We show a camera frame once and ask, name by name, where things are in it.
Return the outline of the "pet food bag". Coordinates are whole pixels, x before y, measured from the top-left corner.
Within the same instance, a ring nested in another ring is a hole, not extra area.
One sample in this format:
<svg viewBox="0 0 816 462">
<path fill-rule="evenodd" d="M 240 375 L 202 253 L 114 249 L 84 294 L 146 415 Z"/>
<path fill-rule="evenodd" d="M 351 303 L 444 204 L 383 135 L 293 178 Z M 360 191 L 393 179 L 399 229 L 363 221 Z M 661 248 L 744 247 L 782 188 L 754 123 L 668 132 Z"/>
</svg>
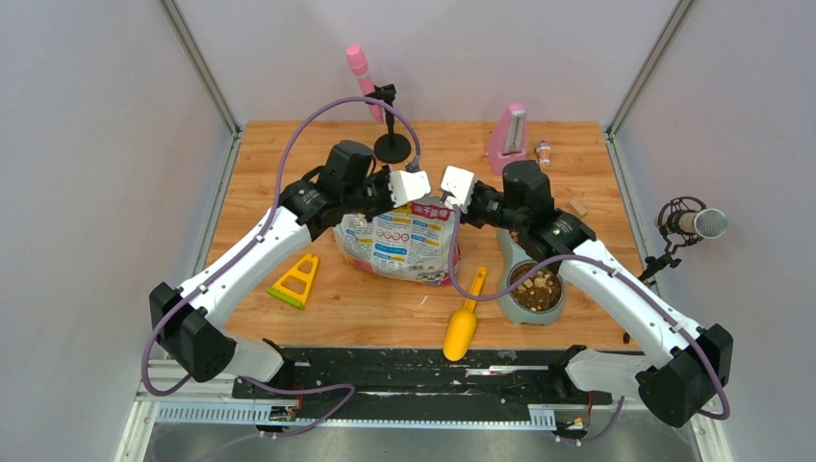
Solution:
<svg viewBox="0 0 816 462">
<path fill-rule="evenodd" d="M 371 219 L 347 214 L 333 228 L 353 267 L 402 281 L 444 286 L 459 261 L 453 212 L 428 196 Z"/>
</svg>

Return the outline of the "yellow plastic scoop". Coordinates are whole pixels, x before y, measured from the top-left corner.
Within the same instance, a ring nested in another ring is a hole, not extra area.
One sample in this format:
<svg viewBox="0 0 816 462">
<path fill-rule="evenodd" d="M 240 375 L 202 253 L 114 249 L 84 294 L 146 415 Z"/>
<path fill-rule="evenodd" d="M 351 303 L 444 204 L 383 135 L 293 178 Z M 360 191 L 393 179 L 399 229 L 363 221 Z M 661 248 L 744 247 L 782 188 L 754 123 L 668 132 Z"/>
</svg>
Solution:
<svg viewBox="0 0 816 462">
<path fill-rule="evenodd" d="M 443 355 L 448 361 L 460 361 L 469 351 L 477 328 L 475 307 L 476 301 L 466 298 L 463 307 L 451 315 L 443 341 Z"/>
</svg>

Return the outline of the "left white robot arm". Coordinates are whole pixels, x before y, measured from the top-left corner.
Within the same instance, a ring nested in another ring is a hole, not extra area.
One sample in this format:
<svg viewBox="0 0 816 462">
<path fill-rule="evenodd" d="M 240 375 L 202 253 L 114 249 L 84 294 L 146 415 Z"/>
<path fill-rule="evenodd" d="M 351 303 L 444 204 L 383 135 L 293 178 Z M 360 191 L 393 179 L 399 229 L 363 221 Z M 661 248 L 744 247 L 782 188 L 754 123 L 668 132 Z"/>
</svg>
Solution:
<svg viewBox="0 0 816 462">
<path fill-rule="evenodd" d="M 273 398 L 286 396 L 294 371 L 283 353 L 264 341 L 228 333 L 224 324 L 238 305 L 287 258 L 348 214 L 374 218 L 428 192 L 427 176 L 408 169 L 372 169 L 373 150 L 343 140 L 323 165 L 282 186 L 259 221 L 210 266 L 178 286 L 162 282 L 148 296 L 152 325 L 141 379 L 155 396 L 170 395 L 150 380 L 152 347 L 163 348 L 184 370 L 183 383 L 207 382 L 222 373 L 257 379 Z"/>
</svg>

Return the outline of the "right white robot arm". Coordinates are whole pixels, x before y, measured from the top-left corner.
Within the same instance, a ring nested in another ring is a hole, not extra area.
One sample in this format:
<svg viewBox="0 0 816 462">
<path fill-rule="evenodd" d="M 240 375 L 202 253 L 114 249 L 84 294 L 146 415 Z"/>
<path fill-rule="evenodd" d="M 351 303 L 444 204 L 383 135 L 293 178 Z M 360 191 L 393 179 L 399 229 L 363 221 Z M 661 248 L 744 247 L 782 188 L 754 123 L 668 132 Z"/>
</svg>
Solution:
<svg viewBox="0 0 816 462">
<path fill-rule="evenodd" d="M 566 402 L 585 392 L 638 398 L 673 427 L 692 417 L 730 418 L 725 392 L 733 338 L 721 325 L 701 326 L 632 275 L 577 216 L 556 207 L 548 176 L 534 161 L 514 162 L 497 189 L 469 170 L 449 166 L 441 189 L 458 225 L 490 225 L 517 237 L 537 263 L 577 287 L 638 344 L 642 355 L 577 346 L 549 376 L 553 395 Z"/>
</svg>

